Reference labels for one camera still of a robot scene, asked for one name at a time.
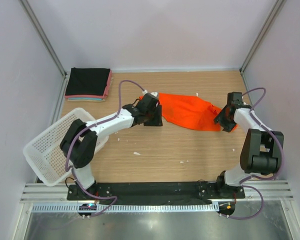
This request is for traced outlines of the orange t-shirt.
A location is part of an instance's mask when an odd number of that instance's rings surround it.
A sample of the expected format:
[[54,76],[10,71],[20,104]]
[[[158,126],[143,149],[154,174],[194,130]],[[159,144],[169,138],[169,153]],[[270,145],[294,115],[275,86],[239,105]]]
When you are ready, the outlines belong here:
[[162,105],[162,119],[177,126],[205,132],[220,132],[214,118],[222,110],[198,96],[158,93]]

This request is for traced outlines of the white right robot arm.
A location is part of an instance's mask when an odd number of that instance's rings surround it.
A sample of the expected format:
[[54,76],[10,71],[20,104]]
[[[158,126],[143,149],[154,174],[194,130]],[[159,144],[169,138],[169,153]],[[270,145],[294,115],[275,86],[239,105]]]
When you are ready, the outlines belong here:
[[255,114],[251,105],[243,102],[241,92],[227,94],[227,102],[214,118],[224,132],[240,126],[246,133],[239,163],[223,171],[216,180],[215,192],[221,198],[231,198],[241,191],[249,179],[274,179],[284,161],[284,135],[268,128]]

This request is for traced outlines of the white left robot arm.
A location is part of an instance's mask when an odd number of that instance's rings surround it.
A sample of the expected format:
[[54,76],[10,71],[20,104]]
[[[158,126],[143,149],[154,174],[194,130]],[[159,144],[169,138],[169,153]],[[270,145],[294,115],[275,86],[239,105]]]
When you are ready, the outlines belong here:
[[71,172],[78,186],[78,193],[83,199],[113,199],[113,196],[97,196],[97,181],[93,177],[90,162],[95,155],[98,140],[118,131],[136,125],[161,127],[162,105],[157,92],[146,93],[136,105],[130,103],[121,107],[118,112],[98,120],[83,122],[76,119],[72,122],[62,139],[59,148],[66,157],[65,171]]

